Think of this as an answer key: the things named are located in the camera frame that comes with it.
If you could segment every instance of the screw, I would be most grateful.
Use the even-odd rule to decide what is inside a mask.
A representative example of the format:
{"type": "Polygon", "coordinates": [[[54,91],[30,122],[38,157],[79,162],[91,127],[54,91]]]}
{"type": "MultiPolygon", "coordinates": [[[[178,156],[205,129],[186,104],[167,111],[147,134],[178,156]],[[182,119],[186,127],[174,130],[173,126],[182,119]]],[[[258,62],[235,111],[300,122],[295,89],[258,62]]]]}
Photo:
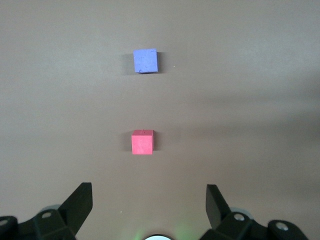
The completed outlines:
{"type": "Polygon", "coordinates": [[[0,221],[0,226],[6,225],[8,223],[7,219],[1,220],[0,221]]]}
{"type": "Polygon", "coordinates": [[[240,213],[236,213],[236,214],[234,215],[234,218],[235,218],[236,220],[238,220],[238,221],[244,221],[244,220],[245,220],[245,217],[244,217],[242,214],[240,214],[240,213]]]}
{"type": "Polygon", "coordinates": [[[285,225],[283,222],[279,222],[279,221],[278,221],[275,225],[276,225],[276,227],[277,227],[278,229],[280,229],[280,230],[282,230],[282,231],[288,231],[288,230],[289,230],[288,226],[285,225]]]}
{"type": "Polygon", "coordinates": [[[51,212],[45,212],[44,214],[42,214],[41,216],[43,219],[49,218],[51,217],[51,212]]]}

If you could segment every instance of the foam block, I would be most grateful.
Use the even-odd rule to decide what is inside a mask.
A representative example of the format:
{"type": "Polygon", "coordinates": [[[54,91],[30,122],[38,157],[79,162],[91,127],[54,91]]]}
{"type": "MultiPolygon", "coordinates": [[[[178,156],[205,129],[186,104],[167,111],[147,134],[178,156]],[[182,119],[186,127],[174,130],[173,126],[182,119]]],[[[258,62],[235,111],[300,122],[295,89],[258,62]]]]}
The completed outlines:
{"type": "Polygon", "coordinates": [[[131,136],[132,154],[151,155],[154,150],[154,131],[135,130],[131,136]]]}
{"type": "Polygon", "coordinates": [[[133,51],[134,71],[140,74],[157,73],[157,49],[139,49],[133,51]]]}

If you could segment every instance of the black plastic bracket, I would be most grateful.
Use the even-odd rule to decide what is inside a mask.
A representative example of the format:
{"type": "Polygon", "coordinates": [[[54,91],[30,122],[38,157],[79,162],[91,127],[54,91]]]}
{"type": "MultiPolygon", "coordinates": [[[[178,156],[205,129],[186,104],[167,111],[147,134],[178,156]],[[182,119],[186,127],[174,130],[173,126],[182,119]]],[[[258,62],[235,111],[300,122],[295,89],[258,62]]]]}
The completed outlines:
{"type": "Polygon", "coordinates": [[[206,188],[205,208],[212,229],[200,240],[308,240],[291,222],[272,220],[264,227],[241,212],[232,212],[216,185],[206,188]]]}
{"type": "Polygon", "coordinates": [[[0,217],[0,240],[75,240],[92,207],[92,185],[83,182],[58,210],[44,210],[20,224],[14,216],[0,217]]]}

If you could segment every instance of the table surface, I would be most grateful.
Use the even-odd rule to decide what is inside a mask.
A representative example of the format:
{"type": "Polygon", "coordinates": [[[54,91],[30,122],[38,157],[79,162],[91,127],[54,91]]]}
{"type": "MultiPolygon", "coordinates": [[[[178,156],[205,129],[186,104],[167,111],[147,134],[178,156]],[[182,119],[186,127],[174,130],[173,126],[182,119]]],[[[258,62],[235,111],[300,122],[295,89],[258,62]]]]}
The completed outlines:
{"type": "Polygon", "coordinates": [[[92,182],[77,239],[197,240],[207,184],[320,235],[320,1],[0,4],[0,215],[92,182]],[[159,73],[134,71],[156,48],[159,73]],[[153,155],[132,155],[151,129],[153,155]]]}

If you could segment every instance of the blue cube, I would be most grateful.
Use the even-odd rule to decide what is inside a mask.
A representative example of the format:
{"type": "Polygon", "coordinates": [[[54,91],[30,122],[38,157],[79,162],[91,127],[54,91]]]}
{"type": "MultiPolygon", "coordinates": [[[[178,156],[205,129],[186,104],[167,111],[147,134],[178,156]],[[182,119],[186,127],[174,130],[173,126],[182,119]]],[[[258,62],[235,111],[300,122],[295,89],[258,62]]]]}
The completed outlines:
{"type": "Polygon", "coordinates": [[[140,74],[157,73],[157,49],[139,49],[133,51],[134,71],[140,74]]]}

